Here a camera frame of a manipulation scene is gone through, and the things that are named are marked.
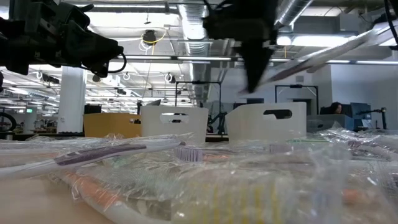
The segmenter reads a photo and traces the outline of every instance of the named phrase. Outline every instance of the ductwork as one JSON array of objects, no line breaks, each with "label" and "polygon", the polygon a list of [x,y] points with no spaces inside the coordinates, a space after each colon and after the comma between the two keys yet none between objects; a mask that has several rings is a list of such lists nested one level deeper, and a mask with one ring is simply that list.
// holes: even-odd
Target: ductwork
[{"label": "ductwork", "polygon": [[[207,38],[206,30],[203,28],[202,17],[206,16],[207,10],[204,5],[189,4],[178,5],[182,19],[182,29],[184,39],[186,40],[203,40]],[[191,56],[206,57],[209,53],[209,45],[199,42],[185,43],[187,53]],[[190,77],[192,81],[210,81],[209,67],[202,63],[190,64]],[[195,98],[205,99],[209,85],[200,85],[194,87]]]},{"label": "ductwork", "polygon": [[312,2],[313,0],[284,0],[279,8],[277,25],[279,27],[293,25]]}]

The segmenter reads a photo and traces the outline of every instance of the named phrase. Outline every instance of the column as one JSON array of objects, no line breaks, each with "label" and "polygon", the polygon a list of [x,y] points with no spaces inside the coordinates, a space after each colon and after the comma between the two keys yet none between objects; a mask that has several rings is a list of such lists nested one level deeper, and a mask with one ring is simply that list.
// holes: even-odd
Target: column
[{"label": "column", "polygon": [[27,107],[25,110],[24,134],[32,134],[37,120],[37,107]]},{"label": "column", "polygon": [[86,81],[86,70],[62,67],[58,133],[83,132]]}]

